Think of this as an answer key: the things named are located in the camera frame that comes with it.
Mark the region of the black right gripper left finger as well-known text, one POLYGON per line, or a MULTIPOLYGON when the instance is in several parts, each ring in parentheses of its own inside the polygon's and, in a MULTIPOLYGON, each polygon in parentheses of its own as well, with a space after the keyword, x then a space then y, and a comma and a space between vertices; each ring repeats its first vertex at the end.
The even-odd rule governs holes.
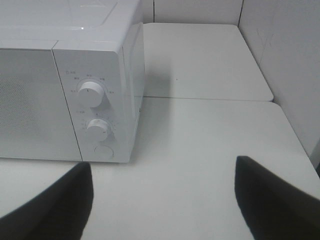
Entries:
POLYGON ((2 240, 79 240, 91 214, 91 165, 81 162, 0 219, 2 240))

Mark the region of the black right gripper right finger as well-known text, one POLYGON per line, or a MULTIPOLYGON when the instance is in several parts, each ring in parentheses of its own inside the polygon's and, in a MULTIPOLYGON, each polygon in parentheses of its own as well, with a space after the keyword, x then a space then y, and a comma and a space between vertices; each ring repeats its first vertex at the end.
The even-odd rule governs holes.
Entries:
POLYGON ((256 240, 318 240, 319 199, 248 156, 235 163, 235 198, 256 240))

